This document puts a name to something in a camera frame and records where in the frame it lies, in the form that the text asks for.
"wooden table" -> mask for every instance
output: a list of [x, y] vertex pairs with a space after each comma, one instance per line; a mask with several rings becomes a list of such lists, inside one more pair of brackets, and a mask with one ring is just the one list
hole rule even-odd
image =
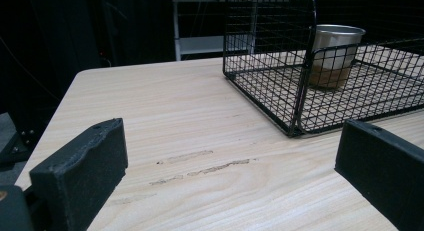
[[[16, 184], [122, 117], [129, 167], [91, 230], [395, 230], [334, 171], [340, 131], [287, 138], [221, 69], [218, 58], [79, 73]], [[424, 147], [423, 114], [376, 125]]]

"metal cup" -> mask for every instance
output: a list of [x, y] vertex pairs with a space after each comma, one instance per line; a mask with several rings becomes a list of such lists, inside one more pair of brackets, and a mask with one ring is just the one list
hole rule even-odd
[[[313, 50], [361, 42], [365, 30], [350, 26], [317, 25]], [[309, 84], [334, 89], [343, 86], [350, 73], [356, 47], [325, 50], [315, 55]]]

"black wire cage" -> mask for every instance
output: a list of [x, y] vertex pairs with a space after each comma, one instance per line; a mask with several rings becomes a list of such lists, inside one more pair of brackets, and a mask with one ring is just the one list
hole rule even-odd
[[[224, 75], [291, 137], [420, 109], [423, 1], [226, 0]], [[366, 34], [314, 49], [318, 23]]]

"scratch on table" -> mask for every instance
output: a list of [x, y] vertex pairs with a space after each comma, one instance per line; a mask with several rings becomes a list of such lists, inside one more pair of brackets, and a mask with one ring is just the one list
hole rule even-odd
[[111, 201], [109, 201], [105, 204], [105, 207], [132, 203], [132, 202], [140, 201], [140, 200], [147, 199], [147, 198], [150, 198], [150, 197], [153, 197], [153, 196], [156, 196], [156, 194], [135, 195], [135, 196], [128, 197], [128, 198], [111, 200]]
[[159, 185], [159, 184], [166, 184], [166, 183], [169, 183], [169, 182], [171, 182], [171, 181], [173, 181], [173, 180], [176, 180], [176, 179], [183, 179], [184, 178], [184, 176], [183, 175], [175, 175], [173, 178], [169, 178], [169, 179], [159, 179], [158, 181], [156, 181], [156, 182], [151, 182], [150, 183], [150, 185]]
[[249, 160], [249, 159], [233, 161], [233, 162], [231, 162], [231, 163], [227, 163], [227, 164], [224, 164], [224, 165], [220, 165], [220, 166], [216, 166], [216, 167], [212, 167], [212, 168], [208, 168], [208, 169], [203, 169], [203, 170], [200, 170], [200, 171], [198, 171], [198, 172], [191, 172], [191, 173], [188, 173], [187, 175], [188, 175], [188, 176], [196, 176], [196, 175], [198, 175], [198, 174], [200, 174], [200, 173], [203, 173], [203, 174], [212, 173], [212, 172], [216, 172], [216, 171], [218, 171], [218, 170], [221, 170], [221, 169], [227, 168], [227, 167], [229, 167], [230, 165], [248, 164], [249, 162], [250, 162], [250, 160]]
[[184, 154], [184, 155], [180, 155], [180, 156], [176, 156], [176, 157], [167, 158], [167, 159], [158, 161], [156, 164], [167, 164], [167, 163], [173, 164], [173, 163], [187, 161], [189, 159], [196, 158], [198, 156], [208, 155], [208, 154], [212, 154], [212, 153], [213, 153], [212, 150], [204, 150], [204, 151], [200, 151], [200, 152], [194, 152], [194, 153], [189, 153], [189, 154]]

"dark floor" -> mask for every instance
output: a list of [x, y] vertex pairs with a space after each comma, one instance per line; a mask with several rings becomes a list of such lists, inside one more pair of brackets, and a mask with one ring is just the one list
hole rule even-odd
[[[0, 151], [15, 134], [15, 126], [7, 113], [0, 114]], [[0, 166], [0, 185], [15, 184], [26, 162]]]

